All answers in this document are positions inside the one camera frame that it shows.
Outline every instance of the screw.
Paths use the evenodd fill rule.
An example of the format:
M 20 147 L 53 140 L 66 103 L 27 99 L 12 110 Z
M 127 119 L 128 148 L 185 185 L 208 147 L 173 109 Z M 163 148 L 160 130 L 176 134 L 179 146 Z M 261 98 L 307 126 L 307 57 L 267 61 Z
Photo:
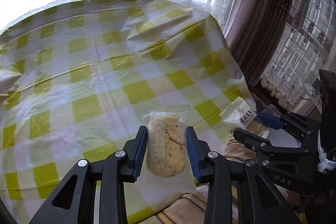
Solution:
M 126 153 L 123 150 L 119 150 L 119 151 L 115 152 L 115 156 L 118 157 L 118 158 L 125 156 L 125 154 Z
M 254 160 L 247 160 L 246 165 L 249 167 L 255 166 L 255 161 Z
M 217 158 L 217 157 L 218 157 L 218 154 L 217 154 L 217 152 L 215 152 L 215 151 L 210 151 L 210 152 L 208 153 L 208 156 L 209 156 L 209 158 Z
M 87 165 L 87 160 L 80 160 L 80 161 L 78 162 L 78 166 L 80 166 L 80 167 L 83 167 L 83 166 L 85 166 L 85 165 Z

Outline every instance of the plastic tablecloth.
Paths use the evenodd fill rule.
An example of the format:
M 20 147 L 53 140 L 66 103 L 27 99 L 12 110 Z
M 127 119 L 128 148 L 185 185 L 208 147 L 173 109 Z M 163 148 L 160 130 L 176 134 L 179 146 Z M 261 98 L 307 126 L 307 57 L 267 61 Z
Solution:
M 0 66 L 0 197 L 18 223 L 77 160 L 121 149 L 144 108 L 190 104 L 188 125 L 221 152 L 230 132 L 219 113 L 238 96 L 254 104 L 216 20 L 165 0 L 41 11 L 0 36 Z M 125 184 L 129 223 L 179 196 Z

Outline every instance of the packaged cookie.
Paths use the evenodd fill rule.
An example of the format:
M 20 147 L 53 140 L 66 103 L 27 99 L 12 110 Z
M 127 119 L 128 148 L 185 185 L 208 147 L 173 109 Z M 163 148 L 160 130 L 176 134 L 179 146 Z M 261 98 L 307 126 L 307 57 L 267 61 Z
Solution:
M 254 110 L 243 98 L 236 98 L 220 114 L 222 121 L 232 132 L 241 128 L 266 139 L 269 129 L 258 118 Z
M 143 115 L 148 140 L 139 186 L 181 193 L 196 190 L 186 141 L 189 110 L 190 106 L 163 106 Z

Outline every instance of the white string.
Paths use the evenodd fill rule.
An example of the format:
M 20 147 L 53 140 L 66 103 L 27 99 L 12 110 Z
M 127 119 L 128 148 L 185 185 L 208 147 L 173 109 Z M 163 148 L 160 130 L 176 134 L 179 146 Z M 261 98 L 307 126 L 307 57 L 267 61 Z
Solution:
M 321 147 L 320 141 L 320 130 L 319 130 L 319 138 L 317 141 L 317 149 L 320 155 L 320 163 L 317 165 L 317 169 L 320 173 L 323 173 L 325 169 L 334 170 L 336 168 L 336 161 L 328 160 L 327 153 L 324 152 L 323 148 Z

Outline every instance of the pink drape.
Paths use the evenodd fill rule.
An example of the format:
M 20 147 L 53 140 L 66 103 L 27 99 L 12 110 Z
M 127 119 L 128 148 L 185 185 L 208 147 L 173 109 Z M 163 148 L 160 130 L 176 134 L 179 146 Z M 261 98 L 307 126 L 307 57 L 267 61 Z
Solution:
M 232 56 L 254 86 L 284 31 L 292 0 L 240 0 L 226 33 Z

